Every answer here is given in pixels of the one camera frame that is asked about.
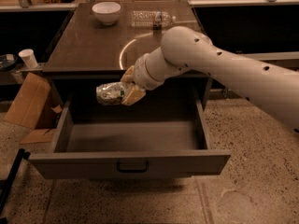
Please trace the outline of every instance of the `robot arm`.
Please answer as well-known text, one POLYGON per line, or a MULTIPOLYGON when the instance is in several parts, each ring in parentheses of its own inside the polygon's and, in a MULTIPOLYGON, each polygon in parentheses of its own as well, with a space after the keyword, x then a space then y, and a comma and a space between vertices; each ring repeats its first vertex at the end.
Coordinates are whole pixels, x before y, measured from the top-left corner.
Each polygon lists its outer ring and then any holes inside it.
POLYGON ((218 49, 208 37, 186 27, 168 30, 159 48, 139 58, 132 80, 151 91, 189 70, 218 80, 299 132, 298 72, 218 49))

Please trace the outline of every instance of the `white bowl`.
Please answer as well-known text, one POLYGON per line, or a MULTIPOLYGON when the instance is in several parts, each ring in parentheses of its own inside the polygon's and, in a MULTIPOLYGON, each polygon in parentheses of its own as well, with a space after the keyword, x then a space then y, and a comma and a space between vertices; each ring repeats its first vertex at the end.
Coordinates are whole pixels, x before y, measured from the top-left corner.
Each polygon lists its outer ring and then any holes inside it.
POLYGON ((115 2, 102 2, 93 5, 93 14, 104 25, 112 25, 120 17, 121 5, 115 2))

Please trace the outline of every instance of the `open drawer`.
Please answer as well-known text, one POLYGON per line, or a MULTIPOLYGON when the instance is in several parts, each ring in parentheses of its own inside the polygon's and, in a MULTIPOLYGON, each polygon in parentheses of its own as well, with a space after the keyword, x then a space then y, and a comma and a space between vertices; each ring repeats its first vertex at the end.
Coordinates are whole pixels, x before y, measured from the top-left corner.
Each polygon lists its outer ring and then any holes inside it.
POLYGON ((95 87, 64 105, 50 153, 29 161, 45 178, 176 178, 218 175, 230 157, 206 137, 205 82, 173 78, 132 106, 99 105, 95 87))

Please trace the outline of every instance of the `floor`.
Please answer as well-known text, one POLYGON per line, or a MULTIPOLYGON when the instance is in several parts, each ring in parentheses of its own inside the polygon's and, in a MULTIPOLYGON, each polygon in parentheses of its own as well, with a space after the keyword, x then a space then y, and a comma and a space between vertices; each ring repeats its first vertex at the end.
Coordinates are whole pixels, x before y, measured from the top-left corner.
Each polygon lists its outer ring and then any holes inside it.
MULTIPOLYGON (((0 179, 29 129, 3 121, 0 103, 0 179)), ((46 180, 23 161, 1 217, 9 224, 299 223, 299 135, 248 101, 213 93, 206 107, 213 148, 232 157, 219 176, 174 180, 46 180)))

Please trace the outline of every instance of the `clear water bottle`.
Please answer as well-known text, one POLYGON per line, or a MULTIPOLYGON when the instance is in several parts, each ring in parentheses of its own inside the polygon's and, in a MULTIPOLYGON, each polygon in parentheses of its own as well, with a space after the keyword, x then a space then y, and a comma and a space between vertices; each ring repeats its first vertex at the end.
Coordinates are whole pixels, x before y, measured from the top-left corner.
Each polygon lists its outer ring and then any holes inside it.
POLYGON ((161 29, 170 26, 176 21, 176 17, 171 17, 165 11, 132 11, 131 25, 133 27, 151 27, 161 29))

